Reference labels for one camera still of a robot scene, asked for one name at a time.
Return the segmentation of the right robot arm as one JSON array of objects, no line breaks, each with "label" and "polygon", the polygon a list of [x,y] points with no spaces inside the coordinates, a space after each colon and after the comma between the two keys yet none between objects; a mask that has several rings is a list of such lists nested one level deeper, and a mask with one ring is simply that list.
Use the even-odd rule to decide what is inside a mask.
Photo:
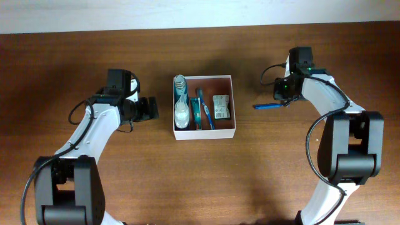
[{"label": "right robot arm", "polygon": [[334,224],[350,195],[379,174],[384,118],[354,103],[326,69],[316,68],[310,47],[289,50],[274,99],[285,106],[309,101],[320,114],[306,134],[306,157],[318,184],[296,224]]}]

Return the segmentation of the teal mouthwash bottle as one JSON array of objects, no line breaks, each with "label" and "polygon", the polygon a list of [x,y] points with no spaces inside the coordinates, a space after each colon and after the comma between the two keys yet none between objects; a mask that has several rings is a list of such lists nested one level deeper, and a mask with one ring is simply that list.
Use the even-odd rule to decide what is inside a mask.
[{"label": "teal mouthwash bottle", "polygon": [[187,82],[185,77],[179,74],[174,77],[174,101],[178,102],[181,96],[185,96],[185,102],[189,104]]}]

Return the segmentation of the clear hand soap pump bottle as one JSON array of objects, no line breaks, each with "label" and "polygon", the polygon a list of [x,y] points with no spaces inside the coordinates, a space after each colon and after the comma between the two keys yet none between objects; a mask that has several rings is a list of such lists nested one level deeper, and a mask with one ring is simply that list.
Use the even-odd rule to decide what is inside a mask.
[{"label": "clear hand soap pump bottle", "polygon": [[178,129],[186,129],[189,126],[189,106],[187,103],[187,95],[180,95],[174,106],[174,122]]}]

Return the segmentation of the red green toothpaste tube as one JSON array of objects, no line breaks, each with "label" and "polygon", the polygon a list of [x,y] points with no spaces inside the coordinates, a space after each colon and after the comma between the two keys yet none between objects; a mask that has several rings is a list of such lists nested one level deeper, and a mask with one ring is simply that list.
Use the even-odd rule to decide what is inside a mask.
[{"label": "red green toothpaste tube", "polygon": [[198,97],[192,97],[190,101],[192,106],[195,130],[202,130],[200,99]]}]

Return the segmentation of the green soap box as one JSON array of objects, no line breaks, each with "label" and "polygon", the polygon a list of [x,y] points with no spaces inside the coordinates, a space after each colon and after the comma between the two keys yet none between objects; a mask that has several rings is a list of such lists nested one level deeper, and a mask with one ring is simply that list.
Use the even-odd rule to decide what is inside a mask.
[{"label": "green soap box", "polygon": [[215,119],[230,119],[229,111],[229,95],[214,95],[212,97],[214,104],[214,118]]}]

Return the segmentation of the blue white toothbrush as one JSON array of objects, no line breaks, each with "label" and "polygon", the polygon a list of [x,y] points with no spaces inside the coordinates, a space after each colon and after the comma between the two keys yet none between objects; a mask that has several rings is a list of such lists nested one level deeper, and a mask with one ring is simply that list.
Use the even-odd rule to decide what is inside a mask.
[{"label": "blue white toothbrush", "polygon": [[196,89],[196,94],[201,102],[201,105],[203,106],[204,112],[206,113],[207,116],[207,120],[209,122],[209,125],[211,127],[212,130],[215,130],[215,126],[211,117],[211,113],[209,111],[209,108],[207,107],[206,103],[204,102],[204,98],[203,98],[203,90],[201,88],[197,88]]}]

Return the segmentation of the white cardboard box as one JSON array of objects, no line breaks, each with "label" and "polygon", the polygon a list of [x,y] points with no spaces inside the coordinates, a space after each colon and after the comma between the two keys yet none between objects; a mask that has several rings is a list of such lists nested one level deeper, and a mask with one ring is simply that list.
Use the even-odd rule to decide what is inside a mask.
[{"label": "white cardboard box", "polygon": [[[233,96],[233,84],[232,77],[230,75],[218,75],[218,76],[184,76],[187,82],[187,95],[189,98],[189,126],[186,129],[178,129],[174,122],[174,78],[172,82],[173,86],[173,104],[172,104],[172,127],[175,139],[177,140],[195,140],[195,139],[226,139],[233,138],[236,131],[236,115],[234,108],[234,96]],[[212,130],[206,113],[204,112],[203,106],[200,102],[201,108],[201,122],[202,130],[195,130],[193,120],[193,110],[191,106],[191,98],[198,98],[196,89],[201,88],[203,91],[204,102],[206,103],[211,113],[212,121],[215,126],[215,130]],[[230,119],[215,119],[214,118],[214,95],[229,95],[229,111]]]}]

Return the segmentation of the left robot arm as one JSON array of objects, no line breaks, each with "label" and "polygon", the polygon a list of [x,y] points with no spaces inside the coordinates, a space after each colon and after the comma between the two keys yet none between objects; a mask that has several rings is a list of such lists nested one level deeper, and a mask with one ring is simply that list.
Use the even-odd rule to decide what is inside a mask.
[{"label": "left robot arm", "polygon": [[53,156],[37,159],[28,182],[38,224],[120,224],[106,212],[98,161],[121,126],[158,118],[155,97],[139,93],[133,72],[109,69],[106,85],[82,101],[85,113],[69,140]]}]

